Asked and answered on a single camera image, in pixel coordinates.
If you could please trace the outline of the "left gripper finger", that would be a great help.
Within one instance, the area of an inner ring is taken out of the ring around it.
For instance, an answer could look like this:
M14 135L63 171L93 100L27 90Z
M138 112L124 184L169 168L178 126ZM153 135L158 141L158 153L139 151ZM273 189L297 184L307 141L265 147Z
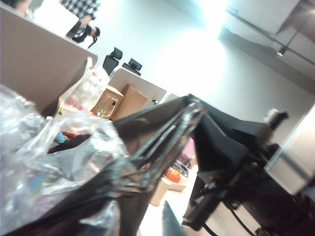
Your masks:
M163 236L186 236L168 201L163 204L161 223Z

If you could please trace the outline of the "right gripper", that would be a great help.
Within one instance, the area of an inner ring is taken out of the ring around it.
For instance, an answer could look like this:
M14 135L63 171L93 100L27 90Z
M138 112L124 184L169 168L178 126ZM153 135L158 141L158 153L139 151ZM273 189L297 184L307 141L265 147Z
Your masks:
M227 162L197 160L197 177L192 189L183 224L193 230L205 227L206 221L223 203L234 211L240 205L249 208L261 183L257 161L245 160L238 166Z

